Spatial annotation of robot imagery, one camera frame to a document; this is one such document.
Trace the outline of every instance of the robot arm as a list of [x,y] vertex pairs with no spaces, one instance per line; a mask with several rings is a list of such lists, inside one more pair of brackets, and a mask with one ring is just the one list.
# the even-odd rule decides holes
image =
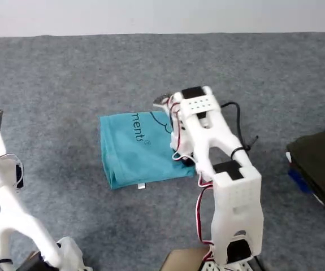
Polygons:
[[[16,194],[16,164],[8,159],[0,135],[0,270],[3,271],[92,271],[83,264],[82,253],[72,238],[58,244],[43,225],[30,215]],[[40,252],[16,269],[10,260],[8,236],[18,231],[34,241]]]
[[[242,263],[260,254],[263,212],[261,175],[245,148],[230,131],[219,103],[207,86],[182,90],[155,105],[169,115],[174,132],[171,148],[179,158],[193,157],[196,171],[214,189],[211,251],[219,266]],[[217,147],[231,161],[213,165],[209,150]]]

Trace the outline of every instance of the blue object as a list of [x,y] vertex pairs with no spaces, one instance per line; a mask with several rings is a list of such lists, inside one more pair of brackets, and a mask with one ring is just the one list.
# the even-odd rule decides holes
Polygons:
[[172,128],[162,111],[103,116],[102,162],[112,189],[193,176],[194,167],[173,161]]
[[302,174],[299,171],[296,171],[295,169],[290,169],[288,171],[288,175],[294,180],[294,182],[299,186],[300,190],[303,193],[311,194],[313,193],[312,190],[307,185],[305,179],[303,178]]

